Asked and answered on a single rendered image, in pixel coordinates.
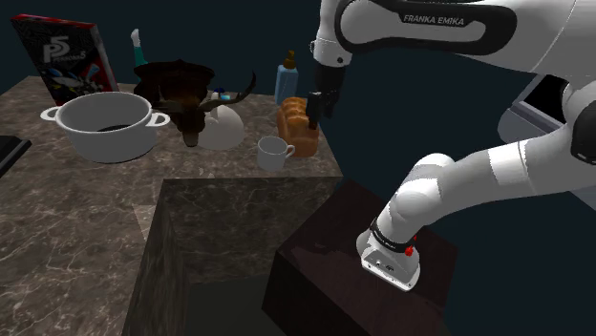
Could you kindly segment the black flat object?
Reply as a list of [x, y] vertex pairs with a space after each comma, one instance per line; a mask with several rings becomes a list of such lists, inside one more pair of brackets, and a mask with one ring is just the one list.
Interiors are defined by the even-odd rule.
[[32, 146], [28, 139], [18, 136], [0, 136], [0, 178]]

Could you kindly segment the white two-handled pot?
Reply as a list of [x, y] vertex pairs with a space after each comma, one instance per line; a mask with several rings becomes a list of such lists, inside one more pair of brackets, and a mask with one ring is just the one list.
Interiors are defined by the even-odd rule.
[[139, 158], [157, 143], [157, 129], [170, 116], [152, 108], [145, 98], [125, 92], [79, 96], [40, 114], [62, 128], [76, 152], [97, 163]]

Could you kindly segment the red and black game case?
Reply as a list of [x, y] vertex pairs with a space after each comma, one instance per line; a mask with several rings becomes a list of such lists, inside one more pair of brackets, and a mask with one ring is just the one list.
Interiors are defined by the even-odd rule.
[[118, 90], [96, 24], [23, 13], [11, 24], [56, 105]]

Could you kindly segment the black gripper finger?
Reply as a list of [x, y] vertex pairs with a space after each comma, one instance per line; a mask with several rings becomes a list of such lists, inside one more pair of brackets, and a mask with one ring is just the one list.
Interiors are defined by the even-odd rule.
[[321, 114], [324, 111], [324, 95], [321, 92], [310, 92], [307, 99], [306, 116], [309, 119], [309, 128], [316, 130]]

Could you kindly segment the white dome-shaped object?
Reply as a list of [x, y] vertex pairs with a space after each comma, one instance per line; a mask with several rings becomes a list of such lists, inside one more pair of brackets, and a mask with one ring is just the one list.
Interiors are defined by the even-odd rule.
[[208, 150], [228, 150], [241, 144], [245, 127], [240, 116], [231, 108], [219, 106], [204, 118], [205, 127], [199, 133], [198, 145]]

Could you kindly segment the blue bottle with brown cap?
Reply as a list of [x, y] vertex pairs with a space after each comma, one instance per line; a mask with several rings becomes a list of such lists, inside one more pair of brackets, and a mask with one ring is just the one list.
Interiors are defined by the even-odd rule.
[[299, 73], [296, 68], [295, 51], [289, 50], [283, 63], [278, 66], [275, 85], [275, 102], [281, 105], [283, 101], [296, 94]]

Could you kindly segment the dark robot stand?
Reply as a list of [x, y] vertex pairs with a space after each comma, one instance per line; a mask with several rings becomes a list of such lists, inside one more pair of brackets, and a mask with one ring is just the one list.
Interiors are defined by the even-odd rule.
[[437, 336], [458, 250], [417, 235], [421, 274], [403, 292], [362, 268], [355, 241], [384, 200], [348, 180], [276, 251], [262, 309], [286, 336]]

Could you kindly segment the teal bottle with white top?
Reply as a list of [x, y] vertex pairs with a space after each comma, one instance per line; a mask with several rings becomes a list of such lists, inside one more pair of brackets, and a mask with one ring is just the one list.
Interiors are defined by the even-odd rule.
[[130, 37], [133, 43], [135, 64], [137, 66], [147, 64], [147, 61], [144, 58], [142, 47], [140, 45], [139, 29], [133, 29]]

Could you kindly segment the orange bread loaf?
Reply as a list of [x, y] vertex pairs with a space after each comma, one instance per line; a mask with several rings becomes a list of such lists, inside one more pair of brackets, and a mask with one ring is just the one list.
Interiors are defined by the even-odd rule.
[[277, 112], [278, 136], [295, 147], [297, 158], [312, 157], [317, 152], [319, 130], [310, 129], [306, 115], [307, 102], [302, 97], [289, 97]]

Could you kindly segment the white mug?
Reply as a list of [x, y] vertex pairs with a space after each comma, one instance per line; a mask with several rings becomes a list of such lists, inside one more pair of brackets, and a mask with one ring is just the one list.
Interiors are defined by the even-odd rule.
[[268, 172], [281, 171], [286, 159], [293, 156], [295, 146], [277, 136], [264, 136], [257, 143], [257, 164]]

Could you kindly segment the dark brown antlered animal figure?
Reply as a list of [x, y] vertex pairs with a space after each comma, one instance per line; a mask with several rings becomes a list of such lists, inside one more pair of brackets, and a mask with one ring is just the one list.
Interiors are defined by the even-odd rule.
[[215, 76], [208, 67], [178, 59], [139, 65], [134, 68], [134, 73], [139, 78], [134, 94], [147, 99], [155, 110], [170, 116], [187, 147], [198, 145], [206, 113], [244, 100], [257, 80], [256, 74], [252, 73], [248, 87], [234, 98], [213, 98], [203, 102], [207, 97], [207, 86]]

